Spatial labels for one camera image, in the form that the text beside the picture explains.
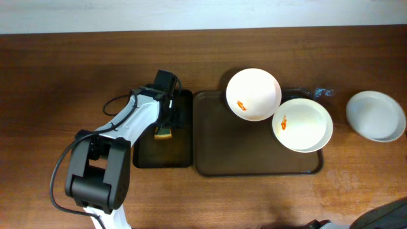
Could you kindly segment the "yellow green sponge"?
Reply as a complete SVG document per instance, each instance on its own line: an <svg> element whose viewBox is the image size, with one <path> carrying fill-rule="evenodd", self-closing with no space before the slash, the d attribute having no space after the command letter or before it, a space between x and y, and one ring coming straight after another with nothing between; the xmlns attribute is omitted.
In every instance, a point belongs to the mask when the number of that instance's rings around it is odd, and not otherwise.
<svg viewBox="0 0 407 229"><path fill-rule="evenodd" d="M166 140L172 138L172 131L170 127L157 127L155 130L154 138L157 140Z"/></svg>

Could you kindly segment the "pink white plate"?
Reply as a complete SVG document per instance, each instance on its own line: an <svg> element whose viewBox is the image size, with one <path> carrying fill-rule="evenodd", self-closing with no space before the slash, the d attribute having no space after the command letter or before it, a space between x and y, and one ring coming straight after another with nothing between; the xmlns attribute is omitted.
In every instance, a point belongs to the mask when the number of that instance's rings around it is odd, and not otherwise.
<svg viewBox="0 0 407 229"><path fill-rule="evenodd" d="M239 118L247 121L262 121L271 117L279 108L282 90L270 73L257 68L248 68L236 73L226 87L226 101ZM243 103L241 110L237 101Z"/></svg>

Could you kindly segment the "white plate front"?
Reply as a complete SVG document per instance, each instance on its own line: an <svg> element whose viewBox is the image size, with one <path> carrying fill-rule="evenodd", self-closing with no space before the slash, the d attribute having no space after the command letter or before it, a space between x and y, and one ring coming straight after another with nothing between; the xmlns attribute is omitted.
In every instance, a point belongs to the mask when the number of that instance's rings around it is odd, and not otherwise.
<svg viewBox="0 0 407 229"><path fill-rule="evenodd" d="M371 141L395 141L406 129L406 115L401 105L377 91L352 96L346 105L346 117L355 132Z"/></svg>

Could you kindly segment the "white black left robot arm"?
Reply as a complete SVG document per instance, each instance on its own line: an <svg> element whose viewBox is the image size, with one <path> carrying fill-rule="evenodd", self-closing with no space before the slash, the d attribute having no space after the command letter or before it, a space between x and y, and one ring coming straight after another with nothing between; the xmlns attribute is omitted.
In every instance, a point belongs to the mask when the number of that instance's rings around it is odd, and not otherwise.
<svg viewBox="0 0 407 229"><path fill-rule="evenodd" d="M192 162L192 98L189 90L149 84L132 89L127 104L107 124L80 130L64 150L71 154L65 193L96 228L129 228L123 202L130 165L188 167Z"/></svg>

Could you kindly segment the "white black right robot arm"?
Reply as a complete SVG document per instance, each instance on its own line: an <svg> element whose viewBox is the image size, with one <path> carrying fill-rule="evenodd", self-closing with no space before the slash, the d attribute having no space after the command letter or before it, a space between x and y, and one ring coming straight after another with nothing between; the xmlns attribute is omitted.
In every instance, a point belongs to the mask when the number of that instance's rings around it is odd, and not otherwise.
<svg viewBox="0 0 407 229"><path fill-rule="evenodd" d="M406 197L364 213L351 225L338 225L330 220L309 222L306 229L406 229Z"/></svg>

